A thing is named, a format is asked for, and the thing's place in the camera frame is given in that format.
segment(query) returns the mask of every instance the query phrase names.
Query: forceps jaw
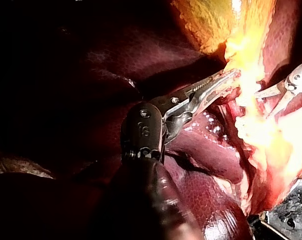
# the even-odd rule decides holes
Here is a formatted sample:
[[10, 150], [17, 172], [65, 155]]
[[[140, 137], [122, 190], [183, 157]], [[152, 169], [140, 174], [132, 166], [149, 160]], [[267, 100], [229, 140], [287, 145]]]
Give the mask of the forceps jaw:
[[276, 114], [278, 114], [280, 111], [285, 110], [287, 105], [290, 103], [290, 101], [295, 97], [296, 95], [291, 91], [286, 91], [283, 97], [280, 99], [280, 101], [277, 103], [275, 108], [267, 115], [266, 119], [269, 119], [271, 117], [274, 117]]
[[158, 107], [162, 114], [163, 123], [167, 128], [167, 138], [164, 144], [175, 139], [183, 126], [190, 122], [195, 114], [205, 110], [231, 87], [239, 70], [223, 70], [192, 85], [184, 87], [165, 96], [156, 97], [149, 101]]

